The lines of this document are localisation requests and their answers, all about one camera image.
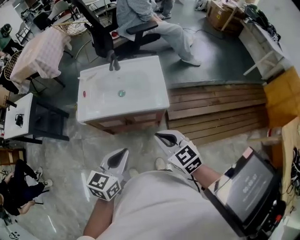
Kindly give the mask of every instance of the office chair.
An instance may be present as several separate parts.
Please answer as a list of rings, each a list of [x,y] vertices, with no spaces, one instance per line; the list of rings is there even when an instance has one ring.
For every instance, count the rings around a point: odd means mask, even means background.
[[[49,27],[49,22],[48,22],[48,16],[49,12],[41,12],[39,15],[37,15],[33,19],[33,23],[40,29],[40,30],[45,30],[47,27]]]
[[[100,20],[95,13],[92,12],[82,0],[72,0],[72,3],[78,7],[79,11],[91,24],[90,26],[89,24],[85,23],[85,27],[92,35],[92,44],[95,48],[96,54],[100,57],[110,60],[111,66],[114,64],[113,60],[116,60],[116,57],[118,60],[122,60],[123,58],[136,54],[156,54],[155,51],[140,50],[141,46],[160,39],[160,35],[157,33],[143,36],[145,31],[151,30],[158,26],[156,22],[146,22],[132,28],[128,28],[128,34],[135,34],[134,41],[130,41],[122,36],[113,40],[110,32],[118,28],[116,6],[109,8],[109,11],[112,12],[112,24],[104,27],[100,23]]]

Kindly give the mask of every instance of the monitor screen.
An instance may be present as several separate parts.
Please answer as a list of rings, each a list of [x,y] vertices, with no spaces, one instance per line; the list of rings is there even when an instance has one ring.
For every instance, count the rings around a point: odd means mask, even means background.
[[[267,190],[273,173],[253,155],[217,192],[219,200],[244,222]]]

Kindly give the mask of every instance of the white shirt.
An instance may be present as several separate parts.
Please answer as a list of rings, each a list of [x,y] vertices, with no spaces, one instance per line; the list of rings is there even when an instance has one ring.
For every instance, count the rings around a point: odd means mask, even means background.
[[[131,179],[115,199],[112,224],[97,240],[235,240],[215,207],[183,177],[165,171]],[[80,237],[78,240],[94,240]]]

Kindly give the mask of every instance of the small round object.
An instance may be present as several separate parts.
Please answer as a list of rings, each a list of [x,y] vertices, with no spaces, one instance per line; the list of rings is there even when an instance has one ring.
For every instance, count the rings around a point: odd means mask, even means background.
[[[125,94],[126,94],[126,92],[125,92],[124,90],[118,91],[118,96],[119,96],[120,98],[122,98],[123,96],[125,96]]]
[[[115,37],[117,37],[117,36],[118,36],[118,32],[117,32],[117,31],[113,31],[113,32],[112,32],[112,37],[115,38]]]

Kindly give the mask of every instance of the cable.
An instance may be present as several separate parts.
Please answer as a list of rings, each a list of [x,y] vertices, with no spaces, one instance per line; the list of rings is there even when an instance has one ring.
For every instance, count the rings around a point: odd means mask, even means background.
[[[190,30],[190,31],[193,31],[193,32],[194,32],[193,34],[195,34],[195,33],[199,32],[199,31],[203,31],[203,32],[205,32],[205,33],[207,33],[207,34],[210,34],[210,35],[212,35],[213,37],[215,37],[215,38],[217,38],[217,39],[220,39],[220,40],[223,40],[223,39],[224,39],[224,35],[223,35],[223,37],[222,37],[222,38],[221,38],[221,37],[217,37],[217,36],[215,36],[214,34],[212,34],[212,33],[208,32],[208,31],[206,31],[206,30],[204,30],[204,29],[198,29],[197,31],[195,31],[195,30],[193,30],[193,29],[190,29],[190,28],[183,28],[183,30]]]
[[[194,176],[193,175],[191,175],[191,176],[192,176],[193,182],[195,183],[195,185],[196,185],[196,187],[198,189],[198,192],[200,193],[200,188],[199,188],[198,184],[196,183],[196,180],[195,180]]]

